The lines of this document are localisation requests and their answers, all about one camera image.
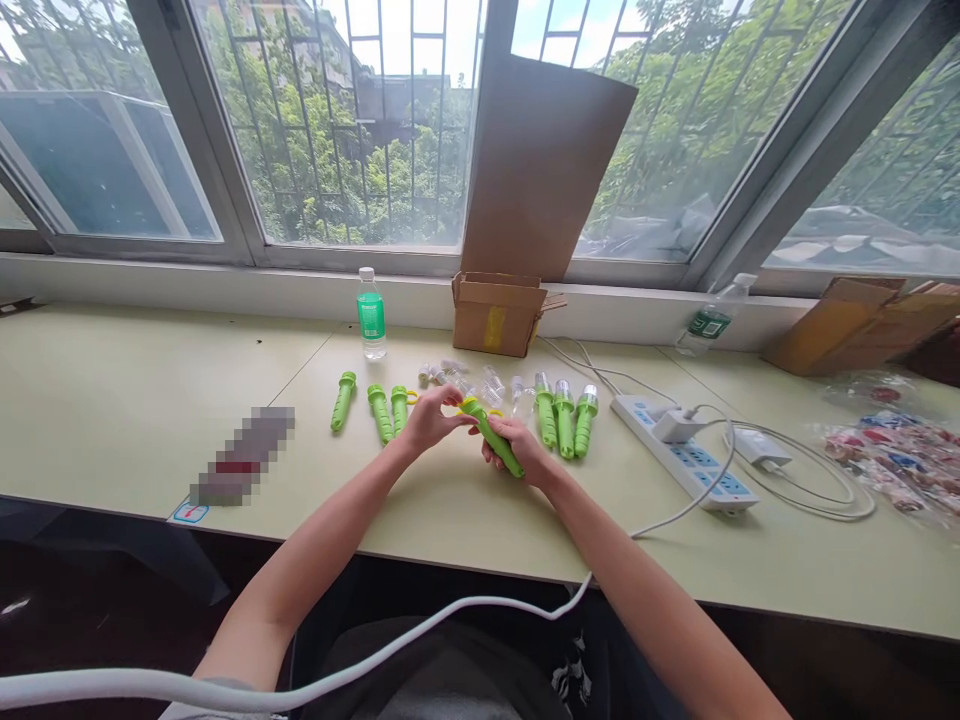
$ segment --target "yellow tape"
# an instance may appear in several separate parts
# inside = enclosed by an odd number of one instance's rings
[[[483,332],[483,349],[487,352],[500,350],[503,338],[503,323],[507,319],[507,309],[494,305],[487,313],[487,327]]]

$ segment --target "window sill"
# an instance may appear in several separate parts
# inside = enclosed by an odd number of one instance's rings
[[[392,325],[452,329],[450,281],[379,277]],[[547,283],[568,305],[539,332],[637,345],[672,344],[707,296],[674,290]],[[0,253],[0,291],[40,302],[92,302],[276,317],[356,320],[356,276],[305,270],[175,265]],[[752,297],[717,347],[754,352],[815,300]]]

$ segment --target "hand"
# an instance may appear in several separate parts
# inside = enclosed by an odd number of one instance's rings
[[[441,385],[428,390],[417,399],[399,438],[409,442],[418,453],[422,453],[443,440],[454,428],[476,425],[477,419],[472,415],[448,416],[440,412],[441,405],[456,407],[461,402],[463,394],[453,385]]]
[[[488,415],[487,420],[493,431],[510,443],[513,454],[517,456],[517,460],[523,467],[523,479],[535,488],[543,490],[544,485],[555,475],[551,471],[556,463],[549,453],[520,420],[516,418],[505,420],[497,415]],[[479,428],[470,428],[471,435],[479,433]],[[486,440],[483,441],[481,452],[483,459],[488,463],[492,462],[499,470],[504,469],[503,460],[493,452],[493,448]]]

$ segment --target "power strip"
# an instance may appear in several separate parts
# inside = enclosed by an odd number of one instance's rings
[[[649,411],[655,407],[642,395],[617,395],[611,403],[614,412],[670,471],[690,497],[699,497],[717,477],[721,464],[695,440],[665,443],[657,440],[650,430],[656,424]],[[750,489],[732,473],[726,472],[710,494],[700,503],[704,510],[737,512],[760,502]]]

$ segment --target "green plastic tube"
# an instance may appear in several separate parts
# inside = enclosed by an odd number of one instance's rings
[[[417,397],[413,390],[403,385],[394,385],[390,391],[390,404],[393,406],[393,436],[396,437],[407,424],[407,405],[412,405],[410,396]]]
[[[557,421],[553,416],[553,393],[547,374],[537,373],[537,413],[540,416],[540,439],[547,447],[557,445]]]
[[[467,415],[473,415],[477,419],[477,427],[480,428],[480,434],[483,435],[483,439],[493,448],[497,456],[503,460],[504,467],[510,471],[510,474],[517,478],[523,477],[523,468],[520,466],[520,461],[517,460],[517,456],[513,454],[510,443],[497,435],[493,431],[493,428],[490,427],[490,421],[487,420],[487,413],[481,407],[480,402],[476,398],[466,398],[460,403],[460,409]]]
[[[387,394],[382,386],[371,385],[367,388],[367,400],[370,402],[373,418],[377,421],[380,440],[386,445],[393,440],[393,424],[390,422],[390,413],[387,411]]]
[[[597,414],[597,386],[587,385],[577,402],[577,434],[573,439],[573,451],[577,457],[586,457],[590,449],[590,426]]]
[[[340,376],[340,393],[337,395],[337,403],[333,406],[333,419],[330,421],[330,429],[334,432],[343,430],[347,422],[350,399],[353,397],[353,389],[356,386],[357,376],[349,370]]]
[[[560,457],[573,460],[573,396],[570,394],[570,383],[566,380],[557,380],[553,407],[557,411],[557,434],[560,437],[557,444],[560,447]]]

